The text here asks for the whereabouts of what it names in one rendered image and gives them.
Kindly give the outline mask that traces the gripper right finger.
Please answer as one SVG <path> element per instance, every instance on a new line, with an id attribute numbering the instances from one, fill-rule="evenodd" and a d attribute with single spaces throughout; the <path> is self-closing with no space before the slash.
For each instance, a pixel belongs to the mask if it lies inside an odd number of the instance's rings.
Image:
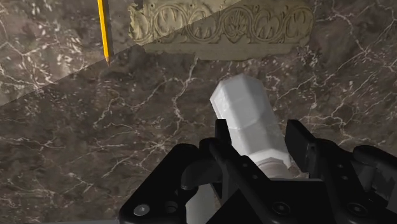
<path id="1" fill-rule="evenodd" d="M 296 165 L 326 185 L 336 224 L 397 224 L 397 157 L 370 145 L 352 152 L 288 120 L 285 143 Z"/>

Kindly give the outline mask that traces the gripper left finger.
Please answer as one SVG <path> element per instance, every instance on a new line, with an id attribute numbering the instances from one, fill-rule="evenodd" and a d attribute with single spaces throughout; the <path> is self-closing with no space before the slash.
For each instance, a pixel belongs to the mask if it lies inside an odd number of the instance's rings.
<path id="1" fill-rule="evenodd" d="M 198 146 L 177 144 L 120 208 L 119 224 L 188 224 L 186 203 L 209 184 L 221 208 L 205 224 L 269 224 L 269 179 L 231 145 L 226 120 Z"/>

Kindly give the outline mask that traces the white faceted bottle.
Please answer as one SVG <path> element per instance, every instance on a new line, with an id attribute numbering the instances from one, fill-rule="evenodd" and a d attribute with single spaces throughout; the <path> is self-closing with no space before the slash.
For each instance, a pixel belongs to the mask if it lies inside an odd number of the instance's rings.
<path id="1" fill-rule="evenodd" d="M 292 179 L 291 159 L 262 81 L 239 74 L 218 83 L 210 97 L 216 117 L 225 119 L 232 146 L 268 178 Z"/>

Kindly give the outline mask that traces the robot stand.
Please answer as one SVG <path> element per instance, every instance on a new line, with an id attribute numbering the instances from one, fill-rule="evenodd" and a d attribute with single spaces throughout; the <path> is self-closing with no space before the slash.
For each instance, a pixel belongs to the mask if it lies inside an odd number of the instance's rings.
<path id="1" fill-rule="evenodd" d="M 143 0 L 129 35 L 148 53 L 247 60 L 306 45 L 314 13 L 304 0 Z"/>

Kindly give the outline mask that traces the yellow pencil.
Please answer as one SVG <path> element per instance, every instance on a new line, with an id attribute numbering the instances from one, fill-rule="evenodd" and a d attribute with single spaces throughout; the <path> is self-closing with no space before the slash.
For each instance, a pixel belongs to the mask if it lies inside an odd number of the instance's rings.
<path id="1" fill-rule="evenodd" d="M 110 65 L 110 50 L 109 50 L 108 30 L 106 23 L 104 0 L 97 0 L 97 6 L 99 13 L 100 27 L 101 27 L 101 38 L 102 38 L 104 58 L 107 65 Z"/>

